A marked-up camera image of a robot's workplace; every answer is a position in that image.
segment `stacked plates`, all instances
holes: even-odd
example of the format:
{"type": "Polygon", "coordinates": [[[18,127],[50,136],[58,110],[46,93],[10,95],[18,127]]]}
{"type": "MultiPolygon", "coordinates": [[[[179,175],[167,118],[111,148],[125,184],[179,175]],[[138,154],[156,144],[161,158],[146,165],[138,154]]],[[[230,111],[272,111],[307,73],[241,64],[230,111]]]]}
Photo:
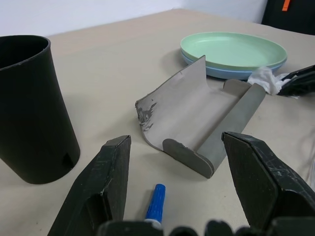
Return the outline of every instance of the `stacked plates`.
{"type": "Polygon", "coordinates": [[[285,49],[264,38],[229,32],[197,33],[181,42],[182,56],[191,64],[206,56],[207,75],[246,80],[261,66],[278,70],[286,62],[285,49]]]}

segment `white wall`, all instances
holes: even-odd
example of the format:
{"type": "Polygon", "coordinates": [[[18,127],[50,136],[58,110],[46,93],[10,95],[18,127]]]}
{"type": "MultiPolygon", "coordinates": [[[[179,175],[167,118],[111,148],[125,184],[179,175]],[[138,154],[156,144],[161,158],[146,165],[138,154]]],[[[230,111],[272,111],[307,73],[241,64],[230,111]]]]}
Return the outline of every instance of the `white wall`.
{"type": "Polygon", "coordinates": [[[267,0],[0,0],[0,35],[52,35],[187,8],[260,23],[267,0]]]}

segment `white tissue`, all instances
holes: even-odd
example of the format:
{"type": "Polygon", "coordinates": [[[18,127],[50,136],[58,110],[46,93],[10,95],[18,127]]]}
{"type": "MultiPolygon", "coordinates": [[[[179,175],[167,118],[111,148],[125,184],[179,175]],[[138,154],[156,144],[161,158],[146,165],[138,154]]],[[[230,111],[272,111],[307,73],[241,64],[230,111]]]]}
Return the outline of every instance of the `white tissue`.
{"type": "Polygon", "coordinates": [[[251,85],[259,84],[265,91],[271,95],[276,95],[280,92],[283,85],[290,81],[290,79],[282,81],[289,73],[274,76],[270,68],[263,66],[254,71],[248,78],[247,82],[251,85]]]}

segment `green plate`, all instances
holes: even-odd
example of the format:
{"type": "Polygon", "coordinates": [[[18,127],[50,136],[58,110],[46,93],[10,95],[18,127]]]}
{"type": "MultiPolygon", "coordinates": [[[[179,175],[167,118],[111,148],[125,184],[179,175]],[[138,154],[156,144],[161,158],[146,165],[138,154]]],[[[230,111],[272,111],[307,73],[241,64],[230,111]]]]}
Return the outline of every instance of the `green plate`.
{"type": "Polygon", "coordinates": [[[287,54],[277,43],[247,34],[206,32],[181,42],[183,54],[192,61],[206,55],[206,65],[225,70],[256,70],[283,63],[287,54]]]}

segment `blue pen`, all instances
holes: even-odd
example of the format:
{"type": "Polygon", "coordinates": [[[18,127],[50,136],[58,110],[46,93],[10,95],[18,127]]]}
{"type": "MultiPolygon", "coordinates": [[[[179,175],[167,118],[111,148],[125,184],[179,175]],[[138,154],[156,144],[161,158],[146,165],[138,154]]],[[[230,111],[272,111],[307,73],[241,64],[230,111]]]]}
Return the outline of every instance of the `blue pen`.
{"type": "Polygon", "coordinates": [[[163,205],[165,199],[165,186],[157,184],[146,214],[145,222],[152,223],[153,227],[162,229],[163,205]]]}

